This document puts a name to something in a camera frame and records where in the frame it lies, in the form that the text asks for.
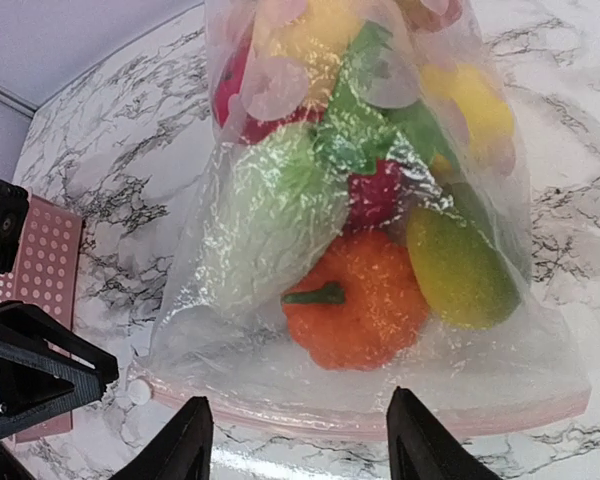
yellow fruit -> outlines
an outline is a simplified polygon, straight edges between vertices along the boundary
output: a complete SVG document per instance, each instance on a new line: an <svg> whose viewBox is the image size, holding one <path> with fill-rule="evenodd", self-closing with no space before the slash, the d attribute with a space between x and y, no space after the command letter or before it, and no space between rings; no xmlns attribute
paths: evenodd
<svg viewBox="0 0 600 480"><path fill-rule="evenodd" d="M342 57L362 28L351 0L307 0L298 18L282 27L272 25L272 8L284 2L262 2L256 11L253 45L256 52L291 57L302 62L309 76L304 105L324 110L335 86Z"/></svg>
<svg viewBox="0 0 600 480"><path fill-rule="evenodd" d="M407 247L420 290L440 318L463 328L490 328L520 302L500 254L460 214L416 208Z"/></svg>
<svg viewBox="0 0 600 480"><path fill-rule="evenodd" d="M471 154L478 161L499 160L489 158L490 149L513 136L515 120L507 103L489 84L487 75L466 64L458 65L455 71L426 65L420 74L427 93L453 100L464 115Z"/></svg>

marble countertop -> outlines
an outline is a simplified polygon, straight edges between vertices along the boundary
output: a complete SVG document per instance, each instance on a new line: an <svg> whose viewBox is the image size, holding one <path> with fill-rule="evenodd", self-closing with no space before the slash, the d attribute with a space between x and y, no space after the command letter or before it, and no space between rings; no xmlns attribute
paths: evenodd
<svg viewBox="0 0 600 480"><path fill-rule="evenodd" d="M600 0L474 7L528 152L535 293L567 319L594 389L579 418L466 446L505 479L600 480ZM123 367L146 353L212 148L202 25L193 9L67 87L35 116L16 173L85 218L76 332ZM75 412L72 433L18 446L17 455L40 479L108 479L173 413L133 405L121 382ZM222 480L389 478L386 445L227 424L216 427L213 462Z"/></svg>

light green vegetable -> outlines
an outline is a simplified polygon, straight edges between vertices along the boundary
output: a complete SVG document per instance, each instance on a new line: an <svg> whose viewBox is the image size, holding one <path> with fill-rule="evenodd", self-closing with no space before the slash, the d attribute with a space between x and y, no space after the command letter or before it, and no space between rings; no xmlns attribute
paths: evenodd
<svg viewBox="0 0 600 480"><path fill-rule="evenodd" d="M346 177L314 154L313 126L281 127L232 167L205 223L197 270L205 303L235 315L304 277L348 215Z"/></svg>

clear plastic bag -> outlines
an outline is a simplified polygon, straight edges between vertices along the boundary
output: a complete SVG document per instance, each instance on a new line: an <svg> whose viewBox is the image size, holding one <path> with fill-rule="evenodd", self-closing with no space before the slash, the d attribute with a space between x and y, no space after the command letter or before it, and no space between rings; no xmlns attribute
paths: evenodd
<svg viewBox="0 0 600 480"><path fill-rule="evenodd" d="M397 386L458 435L580 413L529 291L529 182L463 0L209 2L217 145L142 375L171 403L383 435Z"/></svg>

transparent bag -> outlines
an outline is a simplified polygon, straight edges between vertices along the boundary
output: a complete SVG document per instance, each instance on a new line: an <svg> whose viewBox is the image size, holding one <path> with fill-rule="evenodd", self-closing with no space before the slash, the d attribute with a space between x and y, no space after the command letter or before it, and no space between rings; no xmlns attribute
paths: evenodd
<svg viewBox="0 0 600 480"><path fill-rule="evenodd" d="M529 175L464 0L214 0L216 148L132 376L295 434L384 435L412 389L458 435L582 412L530 294Z"/></svg>

